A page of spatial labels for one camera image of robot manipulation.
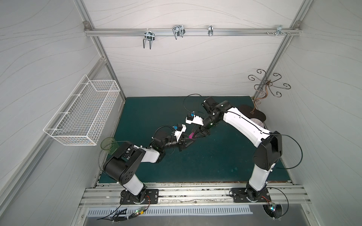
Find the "magenta paint jar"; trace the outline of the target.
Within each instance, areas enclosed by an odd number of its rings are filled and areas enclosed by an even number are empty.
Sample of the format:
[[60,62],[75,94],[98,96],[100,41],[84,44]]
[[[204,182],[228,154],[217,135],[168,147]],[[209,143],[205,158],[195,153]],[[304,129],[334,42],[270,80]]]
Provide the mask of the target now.
[[189,139],[192,139],[195,135],[195,132],[192,132],[190,135],[189,135]]

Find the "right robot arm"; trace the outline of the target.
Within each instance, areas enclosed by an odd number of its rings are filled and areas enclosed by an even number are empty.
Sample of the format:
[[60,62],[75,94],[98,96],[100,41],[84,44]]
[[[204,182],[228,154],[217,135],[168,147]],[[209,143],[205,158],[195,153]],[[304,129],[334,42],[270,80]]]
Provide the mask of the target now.
[[254,168],[244,194],[250,202],[257,202],[266,190],[270,173],[282,156],[284,135],[257,125],[229,101],[218,103],[212,97],[208,97],[202,102],[202,106],[208,116],[202,118],[195,112],[190,112],[186,116],[187,124],[197,124],[197,131],[206,134],[217,123],[224,121],[248,138],[256,148],[253,155]]

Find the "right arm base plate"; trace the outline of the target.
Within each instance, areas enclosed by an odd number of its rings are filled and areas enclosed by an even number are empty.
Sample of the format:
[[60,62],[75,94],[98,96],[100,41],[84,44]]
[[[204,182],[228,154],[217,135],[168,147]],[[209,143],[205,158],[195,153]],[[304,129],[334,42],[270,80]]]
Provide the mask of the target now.
[[261,191],[256,191],[253,188],[232,188],[230,196],[235,203],[256,203],[271,201],[267,188],[263,188]]

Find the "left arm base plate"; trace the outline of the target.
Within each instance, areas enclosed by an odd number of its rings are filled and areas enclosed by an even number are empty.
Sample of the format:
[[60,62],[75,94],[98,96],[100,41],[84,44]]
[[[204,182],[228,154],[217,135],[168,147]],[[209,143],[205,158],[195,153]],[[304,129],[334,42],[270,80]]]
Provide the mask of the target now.
[[121,192],[120,204],[158,204],[158,196],[158,189],[144,188],[138,195],[134,195],[128,190],[123,190]]

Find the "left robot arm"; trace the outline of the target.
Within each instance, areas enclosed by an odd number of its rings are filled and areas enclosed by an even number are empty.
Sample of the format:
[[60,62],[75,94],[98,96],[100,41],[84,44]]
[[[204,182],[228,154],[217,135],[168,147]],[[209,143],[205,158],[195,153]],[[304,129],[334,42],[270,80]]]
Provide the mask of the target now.
[[150,146],[141,147],[129,141],[121,141],[119,148],[102,166],[102,172],[119,182],[136,202],[141,202],[146,195],[146,185],[136,176],[141,163],[159,163],[166,156],[166,150],[186,149],[196,141],[194,134],[185,135],[186,125],[164,125],[159,127]]

